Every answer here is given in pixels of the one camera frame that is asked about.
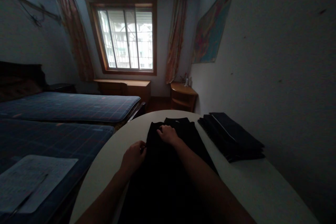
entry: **wooden floor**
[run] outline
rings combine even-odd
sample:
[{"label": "wooden floor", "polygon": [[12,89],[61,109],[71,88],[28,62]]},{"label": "wooden floor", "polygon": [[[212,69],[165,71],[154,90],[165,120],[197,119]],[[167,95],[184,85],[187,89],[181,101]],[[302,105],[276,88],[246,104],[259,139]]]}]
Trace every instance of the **wooden floor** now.
[{"label": "wooden floor", "polygon": [[146,113],[159,111],[159,110],[169,110],[170,109],[170,97],[151,97],[148,106],[146,108]]}]

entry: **oval white table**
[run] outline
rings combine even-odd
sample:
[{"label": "oval white table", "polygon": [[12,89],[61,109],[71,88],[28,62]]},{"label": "oval white table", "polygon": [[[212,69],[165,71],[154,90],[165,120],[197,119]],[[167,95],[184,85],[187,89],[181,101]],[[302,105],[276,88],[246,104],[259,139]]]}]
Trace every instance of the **oval white table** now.
[{"label": "oval white table", "polygon": [[[166,117],[187,117],[195,122],[221,179],[257,223],[318,223],[295,190],[267,159],[230,164],[197,123],[200,115],[178,110],[161,110],[127,123],[104,145],[83,181],[70,224],[73,224],[104,190],[119,169],[126,149],[134,142],[146,141],[151,122],[164,121]],[[121,197],[113,223],[118,222],[126,190],[127,188]]]}]

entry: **window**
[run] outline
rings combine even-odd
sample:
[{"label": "window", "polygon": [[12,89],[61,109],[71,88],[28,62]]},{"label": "window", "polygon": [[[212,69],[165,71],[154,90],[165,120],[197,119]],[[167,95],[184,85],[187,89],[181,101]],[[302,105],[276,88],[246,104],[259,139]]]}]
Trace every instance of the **window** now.
[{"label": "window", "polygon": [[86,0],[105,74],[156,75],[157,0]]}]

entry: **wire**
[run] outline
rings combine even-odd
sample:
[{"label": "wire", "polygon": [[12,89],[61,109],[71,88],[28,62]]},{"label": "wire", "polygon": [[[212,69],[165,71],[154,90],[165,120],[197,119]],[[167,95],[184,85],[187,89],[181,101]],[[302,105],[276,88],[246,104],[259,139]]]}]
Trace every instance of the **wire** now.
[{"label": "wire", "polygon": [[30,16],[30,18],[31,18],[31,20],[33,21],[33,23],[36,25],[36,26],[38,26],[38,27],[42,27],[42,22],[44,21],[44,12],[42,12],[42,19],[40,19],[40,20],[38,20],[37,19],[37,16],[35,16],[35,15],[31,15],[28,11],[27,11],[27,9],[24,7],[24,5],[22,4],[22,2],[21,1],[19,1],[20,2],[20,4],[21,4],[21,6],[24,8],[24,10],[28,13],[28,15]]}]

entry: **paper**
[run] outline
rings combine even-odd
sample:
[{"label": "paper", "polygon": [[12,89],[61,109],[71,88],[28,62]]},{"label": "paper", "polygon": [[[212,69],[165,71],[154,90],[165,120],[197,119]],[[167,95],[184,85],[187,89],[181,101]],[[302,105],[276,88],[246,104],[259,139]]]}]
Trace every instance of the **paper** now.
[{"label": "paper", "polygon": [[60,159],[28,155],[0,175],[0,212],[13,212],[31,193],[35,192],[18,213],[33,213],[61,182],[78,159]]}]

